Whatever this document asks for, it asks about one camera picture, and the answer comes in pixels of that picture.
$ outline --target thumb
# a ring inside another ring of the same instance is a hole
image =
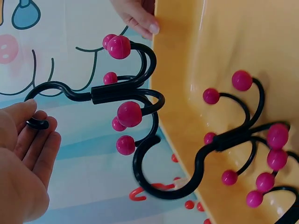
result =
[[[158,34],[160,31],[159,24],[156,18],[148,13],[140,3],[131,3],[128,7],[128,14],[130,14],[142,27],[150,31],[152,34]]]
[[[29,99],[26,102],[17,103],[3,108],[3,110],[14,120],[16,126],[32,118],[36,109],[37,105],[34,99]]]

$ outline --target pink ball tip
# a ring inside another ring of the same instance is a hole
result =
[[[283,149],[280,150],[270,150],[267,156],[268,166],[274,171],[279,171],[285,167],[288,160],[288,153]]]
[[[121,136],[116,142],[116,149],[122,155],[131,155],[135,151],[135,141],[131,136]]]
[[[216,89],[209,88],[204,91],[202,94],[204,101],[207,104],[216,104],[219,101],[220,94]]]
[[[185,208],[186,209],[193,209],[194,206],[195,206],[195,203],[191,200],[185,202]]]
[[[131,53],[130,40],[125,36],[115,36],[109,41],[107,50],[111,57],[115,59],[124,59]]]
[[[110,41],[112,38],[114,38],[115,36],[116,36],[115,34],[108,34],[107,36],[104,37],[104,39],[103,39],[103,48],[104,48],[105,50],[107,50],[107,48],[108,48],[108,43],[109,43],[109,41]]]
[[[103,82],[105,85],[117,83],[117,75],[115,72],[108,72],[104,75]]]
[[[247,194],[246,203],[251,208],[258,207],[263,202],[263,194],[258,190],[253,190]]]
[[[117,110],[118,121],[125,127],[135,127],[142,121],[140,106],[132,101],[123,103]]]
[[[213,142],[213,138],[216,136],[213,132],[208,132],[204,137],[204,143],[205,145],[210,144]]]
[[[256,187],[261,192],[271,190],[275,183],[274,175],[270,173],[262,173],[256,179]]]
[[[239,70],[233,74],[232,83],[236,90],[247,91],[251,88],[252,77],[248,72]]]
[[[273,149],[282,149],[289,140],[289,130],[283,124],[274,124],[269,128],[267,143]]]
[[[221,179],[225,185],[234,185],[238,180],[238,174],[233,170],[227,170],[222,174]]]
[[[118,121],[117,117],[112,120],[112,128],[117,132],[122,132],[126,129],[126,127]]]

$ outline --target pink cheek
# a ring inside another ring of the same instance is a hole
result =
[[[9,34],[0,35],[0,64],[11,63],[18,55],[17,39]]]

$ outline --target red plastic hook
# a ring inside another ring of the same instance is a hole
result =
[[[169,184],[169,185],[164,185],[162,183],[153,183],[152,184],[153,187],[155,188],[158,188],[158,189],[161,189],[161,190],[170,190],[172,188],[175,187],[174,184]],[[144,201],[146,200],[146,196],[136,196],[140,193],[142,193],[144,190],[142,187],[139,187],[135,190],[133,190],[130,194],[129,194],[129,198],[132,200],[132,201],[135,201],[135,202],[140,202],[140,201]]]

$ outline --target pink plastic piece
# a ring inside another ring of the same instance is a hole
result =
[[[247,205],[251,208],[258,207],[263,202],[263,194],[260,191],[253,190],[247,194]]]
[[[105,85],[117,83],[117,75],[115,72],[108,72],[104,75],[103,82]]]
[[[288,160],[288,154],[283,149],[270,150],[267,156],[267,163],[274,171],[282,169]]]
[[[122,132],[126,129],[126,127],[118,121],[117,117],[112,120],[112,128],[117,132]]]
[[[216,89],[209,88],[204,91],[202,94],[204,101],[207,104],[216,104],[219,101],[220,94]]]
[[[212,143],[213,138],[216,136],[213,132],[208,132],[204,137],[204,143],[205,145]]]
[[[195,203],[191,200],[185,202],[185,208],[186,209],[193,209],[194,206],[195,206]]]
[[[247,91],[252,86],[252,77],[248,72],[239,70],[233,74],[232,83],[236,90]]]
[[[205,211],[204,207],[202,206],[202,204],[200,202],[197,203],[196,208],[198,211]]]
[[[210,219],[206,219],[203,224],[212,224]]]
[[[0,35],[0,64],[11,63],[18,55],[19,45],[17,39],[10,35]]]
[[[131,136],[121,136],[116,142],[116,149],[122,155],[131,155],[135,151],[135,141]]]
[[[142,121],[140,106],[128,101],[123,103],[117,110],[118,121],[125,127],[135,127]]]
[[[238,180],[238,174],[233,170],[227,170],[222,174],[221,179],[225,185],[234,185]]]
[[[115,36],[109,41],[107,50],[111,57],[124,59],[131,53],[130,40],[125,36]]]
[[[256,187],[261,192],[271,190],[275,183],[274,175],[270,173],[262,173],[256,179]]]
[[[283,124],[274,124],[269,128],[267,143],[272,149],[282,149],[289,139],[289,130]]]
[[[104,39],[103,39],[103,48],[104,48],[105,50],[107,50],[107,48],[108,48],[108,43],[109,43],[109,41],[110,41],[112,38],[114,38],[115,36],[116,36],[115,34],[108,34],[107,36],[104,37]]]
[[[175,154],[172,154],[172,155],[171,155],[171,160],[172,160],[173,162],[178,162],[178,159],[177,159],[177,157],[176,157]]]

